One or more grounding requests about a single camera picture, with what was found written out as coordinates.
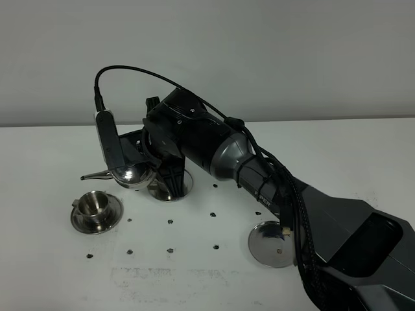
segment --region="metal lid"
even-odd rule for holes
[[[292,240],[282,234],[278,222],[256,225],[249,234],[248,247],[252,256],[265,266],[282,268],[292,264]]]

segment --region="cable connector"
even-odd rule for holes
[[[95,86],[93,90],[95,92],[94,100],[95,100],[95,108],[97,109],[97,112],[104,111],[105,110],[104,99],[102,99],[101,92],[99,91],[99,87]]]
[[[224,122],[233,128],[235,131],[241,132],[245,127],[245,122],[241,119],[236,119],[233,117],[227,117],[224,119]]]

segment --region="metal base plate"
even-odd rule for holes
[[[283,236],[278,222],[256,225],[249,234],[248,247],[252,256],[265,266],[282,268],[292,264],[292,240]]]
[[[153,198],[156,198],[159,201],[163,202],[175,202],[181,200],[182,198],[186,197],[189,192],[192,190],[193,187],[193,178],[188,171],[185,170],[184,172],[184,196],[180,198],[172,198],[170,192],[167,190],[164,183],[155,179],[148,187],[148,191],[152,195]]]
[[[111,211],[109,216],[103,222],[100,224],[91,224],[89,222],[85,222],[79,211],[74,208],[71,213],[72,226],[77,231],[87,235],[97,235],[99,233],[106,232],[111,228],[114,228],[123,217],[124,207],[121,201],[118,200],[115,196],[112,196],[108,193],[107,196],[110,199]]]

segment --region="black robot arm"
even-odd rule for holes
[[[415,232],[408,222],[360,200],[331,198],[295,179],[256,144],[243,121],[226,118],[184,87],[144,69],[101,70],[95,80],[98,112],[105,111],[99,77],[116,68],[148,73],[177,87],[161,102],[147,100],[135,160],[147,161],[155,170],[167,165],[170,173],[163,178],[170,178],[166,185],[172,193],[181,195],[186,157],[217,179],[234,179],[279,218],[284,234],[293,235],[305,291],[321,310],[415,310]],[[124,145],[113,131],[106,135],[120,148],[114,154],[124,155],[124,162],[114,156],[111,163],[124,165],[129,161]]]

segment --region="metal cup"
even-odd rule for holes
[[[75,200],[72,206],[78,210],[85,222],[92,224],[100,224],[111,212],[110,198],[103,191],[85,193],[79,200]]]

